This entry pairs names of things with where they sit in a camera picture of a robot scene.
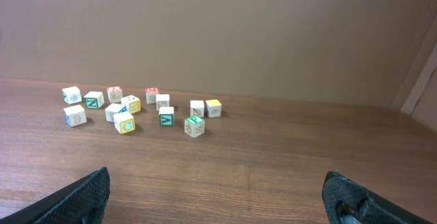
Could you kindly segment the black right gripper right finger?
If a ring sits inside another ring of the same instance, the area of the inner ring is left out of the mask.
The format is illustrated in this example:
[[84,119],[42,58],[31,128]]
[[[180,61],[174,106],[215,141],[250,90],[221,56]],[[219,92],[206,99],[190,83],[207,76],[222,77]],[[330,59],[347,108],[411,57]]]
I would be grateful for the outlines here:
[[326,174],[322,200],[330,224],[430,224],[336,171]]

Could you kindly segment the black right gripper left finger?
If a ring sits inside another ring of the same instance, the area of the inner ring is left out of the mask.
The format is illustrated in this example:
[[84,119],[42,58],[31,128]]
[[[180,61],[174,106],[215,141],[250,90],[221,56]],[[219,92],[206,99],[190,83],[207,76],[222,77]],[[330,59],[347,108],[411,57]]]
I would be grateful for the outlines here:
[[101,224],[110,195],[106,167],[1,219],[2,224]]

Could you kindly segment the yellow soccer ball J block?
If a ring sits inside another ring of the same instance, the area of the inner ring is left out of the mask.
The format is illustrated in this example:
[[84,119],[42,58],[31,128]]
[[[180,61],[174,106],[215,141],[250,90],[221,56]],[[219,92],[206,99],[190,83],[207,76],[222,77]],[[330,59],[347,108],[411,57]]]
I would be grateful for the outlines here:
[[141,110],[141,100],[133,95],[121,98],[121,103],[126,107],[131,114],[138,113]]

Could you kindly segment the blue bordered picture block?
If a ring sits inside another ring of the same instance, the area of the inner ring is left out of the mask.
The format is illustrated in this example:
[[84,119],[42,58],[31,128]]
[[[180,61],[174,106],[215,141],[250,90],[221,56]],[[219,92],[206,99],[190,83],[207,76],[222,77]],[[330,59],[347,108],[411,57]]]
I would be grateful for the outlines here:
[[64,108],[66,122],[70,127],[75,127],[87,122],[85,110],[81,105]]

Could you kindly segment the yellow C white block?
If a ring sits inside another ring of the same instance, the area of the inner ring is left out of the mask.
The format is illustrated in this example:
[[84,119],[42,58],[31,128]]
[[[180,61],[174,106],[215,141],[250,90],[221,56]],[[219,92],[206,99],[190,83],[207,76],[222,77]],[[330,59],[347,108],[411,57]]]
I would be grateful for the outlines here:
[[114,114],[113,122],[120,134],[126,134],[135,130],[135,119],[128,111]]

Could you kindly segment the red O ice cream block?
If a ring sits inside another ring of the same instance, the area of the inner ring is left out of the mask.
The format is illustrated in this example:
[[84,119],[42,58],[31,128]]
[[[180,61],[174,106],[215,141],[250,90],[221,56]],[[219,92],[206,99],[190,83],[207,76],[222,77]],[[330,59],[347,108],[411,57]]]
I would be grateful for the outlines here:
[[114,122],[113,116],[116,113],[126,112],[127,109],[126,106],[123,104],[111,103],[104,111],[105,111],[106,120],[108,122]]

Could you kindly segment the green N letter block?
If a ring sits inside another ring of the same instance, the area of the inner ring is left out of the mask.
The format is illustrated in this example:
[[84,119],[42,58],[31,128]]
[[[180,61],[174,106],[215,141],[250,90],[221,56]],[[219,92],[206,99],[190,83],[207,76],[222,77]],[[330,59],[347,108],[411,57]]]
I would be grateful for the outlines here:
[[85,106],[88,109],[100,109],[104,104],[102,92],[91,91],[84,96]]

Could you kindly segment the green V bird block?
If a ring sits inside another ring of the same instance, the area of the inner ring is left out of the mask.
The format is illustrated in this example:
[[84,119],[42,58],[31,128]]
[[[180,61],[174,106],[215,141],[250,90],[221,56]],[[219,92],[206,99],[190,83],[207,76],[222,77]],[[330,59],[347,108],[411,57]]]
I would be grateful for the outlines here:
[[81,91],[77,86],[63,88],[61,91],[67,104],[76,104],[82,101]]

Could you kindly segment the red A letter block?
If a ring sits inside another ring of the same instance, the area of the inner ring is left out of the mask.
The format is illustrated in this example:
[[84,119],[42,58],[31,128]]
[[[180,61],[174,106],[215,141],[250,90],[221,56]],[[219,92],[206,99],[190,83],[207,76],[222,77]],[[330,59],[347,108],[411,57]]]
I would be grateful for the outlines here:
[[110,103],[121,102],[123,97],[122,88],[120,86],[108,87],[107,94]]

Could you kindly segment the green V number block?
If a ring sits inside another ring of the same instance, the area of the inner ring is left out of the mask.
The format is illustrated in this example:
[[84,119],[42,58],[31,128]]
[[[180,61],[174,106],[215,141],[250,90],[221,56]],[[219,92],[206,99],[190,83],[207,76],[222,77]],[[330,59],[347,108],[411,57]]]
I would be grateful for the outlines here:
[[161,126],[173,126],[174,125],[174,108],[173,107],[161,107],[159,108],[159,124]]

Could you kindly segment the green apple picture block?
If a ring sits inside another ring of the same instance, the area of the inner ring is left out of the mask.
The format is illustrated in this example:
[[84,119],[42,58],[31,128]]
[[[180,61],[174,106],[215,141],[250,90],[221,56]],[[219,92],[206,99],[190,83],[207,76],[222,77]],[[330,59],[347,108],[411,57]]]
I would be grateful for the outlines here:
[[159,111],[161,107],[168,107],[169,101],[169,94],[156,94],[156,110]]

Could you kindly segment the red M letter block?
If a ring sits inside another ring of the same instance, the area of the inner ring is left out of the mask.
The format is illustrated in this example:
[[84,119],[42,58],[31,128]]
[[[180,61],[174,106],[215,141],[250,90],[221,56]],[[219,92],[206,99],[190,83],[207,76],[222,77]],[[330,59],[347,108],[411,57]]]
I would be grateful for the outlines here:
[[146,103],[147,104],[155,104],[156,103],[156,95],[159,94],[160,90],[157,87],[148,87],[145,89],[146,94]]

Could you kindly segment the green F letter block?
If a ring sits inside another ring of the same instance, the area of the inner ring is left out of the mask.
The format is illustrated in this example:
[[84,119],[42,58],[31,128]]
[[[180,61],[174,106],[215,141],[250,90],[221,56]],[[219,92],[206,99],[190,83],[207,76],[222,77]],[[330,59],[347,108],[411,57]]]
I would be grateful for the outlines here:
[[193,115],[184,120],[184,132],[195,138],[205,131],[205,120],[202,117]]

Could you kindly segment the red bordered white block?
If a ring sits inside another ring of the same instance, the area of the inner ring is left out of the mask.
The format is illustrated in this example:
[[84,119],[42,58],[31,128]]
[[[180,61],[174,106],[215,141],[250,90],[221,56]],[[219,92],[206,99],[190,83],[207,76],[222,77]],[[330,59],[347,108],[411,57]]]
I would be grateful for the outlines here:
[[205,114],[205,103],[203,100],[191,100],[190,101],[190,112],[191,116],[204,117]]

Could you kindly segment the yellow top block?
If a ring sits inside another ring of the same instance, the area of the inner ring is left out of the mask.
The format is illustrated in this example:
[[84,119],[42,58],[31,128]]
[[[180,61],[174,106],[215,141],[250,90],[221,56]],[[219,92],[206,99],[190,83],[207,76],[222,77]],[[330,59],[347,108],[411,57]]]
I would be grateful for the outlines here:
[[206,108],[208,117],[220,117],[222,104],[219,100],[206,100]]

